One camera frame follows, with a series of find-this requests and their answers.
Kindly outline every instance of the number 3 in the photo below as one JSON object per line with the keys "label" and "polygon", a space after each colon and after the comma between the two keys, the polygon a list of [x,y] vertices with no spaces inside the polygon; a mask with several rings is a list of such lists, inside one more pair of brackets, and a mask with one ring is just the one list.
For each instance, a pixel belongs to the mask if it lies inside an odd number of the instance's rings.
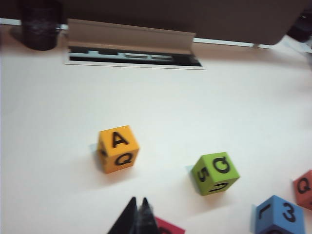
{"label": "number 3", "polygon": [[291,223],[295,223],[296,222],[296,217],[294,216],[294,209],[293,206],[291,204],[289,204],[288,202],[284,202],[283,204],[285,207],[289,207],[290,210],[287,210],[287,213],[291,215],[291,217],[289,218],[285,213],[283,213],[284,218],[291,222]]}

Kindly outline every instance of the red cube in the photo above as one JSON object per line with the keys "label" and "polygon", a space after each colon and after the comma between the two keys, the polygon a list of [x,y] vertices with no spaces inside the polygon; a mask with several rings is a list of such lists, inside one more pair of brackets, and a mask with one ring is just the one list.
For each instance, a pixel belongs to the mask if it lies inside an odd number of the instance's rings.
{"label": "red cube", "polygon": [[299,206],[312,210],[312,170],[293,182],[296,201]]}

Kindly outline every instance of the foam cube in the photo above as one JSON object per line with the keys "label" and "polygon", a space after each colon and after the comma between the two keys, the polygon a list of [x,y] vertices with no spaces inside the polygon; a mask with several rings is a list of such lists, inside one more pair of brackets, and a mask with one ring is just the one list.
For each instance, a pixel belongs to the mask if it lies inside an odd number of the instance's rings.
{"label": "foam cube", "polygon": [[225,191],[239,178],[226,152],[201,156],[192,174],[202,195]]}
{"label": "foam cube", "polygon": [[301,207],[276,195],[256,209],[256,234],[305,234]]}
{"label": "foam cube", "polygon": [[312,210],[312,170],[293,182],[296,202],[299,206]]}
{"label": "foam cube", "polygon": [[99,133],[97,153],[105,173],[133,166],[138,151],[139,145],[128,125]]}

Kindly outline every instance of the dark object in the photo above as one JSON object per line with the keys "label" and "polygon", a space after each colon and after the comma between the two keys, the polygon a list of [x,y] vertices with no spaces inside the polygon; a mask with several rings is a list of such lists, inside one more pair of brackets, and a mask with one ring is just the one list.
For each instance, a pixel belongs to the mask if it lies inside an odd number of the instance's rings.
{"label": "dark object", "polygon": [[300,42],[306,42],[312,35],[312,13],[302,15],[287,33]]}
{"label": "dark object", "polygon": [[133,197],[108,234],[159,234],[147,199],[144,198],[138,211],[136,198]]}
{"label": "dark object", "polygon": [[57,44],[61,4],[55,0],[29,1],[21,5],[24,44],[35,50],[50,50]]}

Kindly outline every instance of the cube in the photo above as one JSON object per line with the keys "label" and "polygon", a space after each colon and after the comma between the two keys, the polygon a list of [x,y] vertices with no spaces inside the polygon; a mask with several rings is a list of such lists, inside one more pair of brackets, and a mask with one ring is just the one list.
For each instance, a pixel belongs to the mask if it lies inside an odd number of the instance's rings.
{"label": "cube", "polygon": [[192,168],[201,195],[227,190],[239,174],[226,152],[203,155]]}
{"label": "cube", "polygon": [[255,234],[305,234],[302,208],[271,196],[256,209]]}
{"label": "cube", "polygon": [[293,182],[296,202],[299,206],[312,210],[312,170]]}
{"label": "cube", "polygon": [[138,151],[139,145],[128,125],[99,133],[97,153],[105,173],[133,166]]}

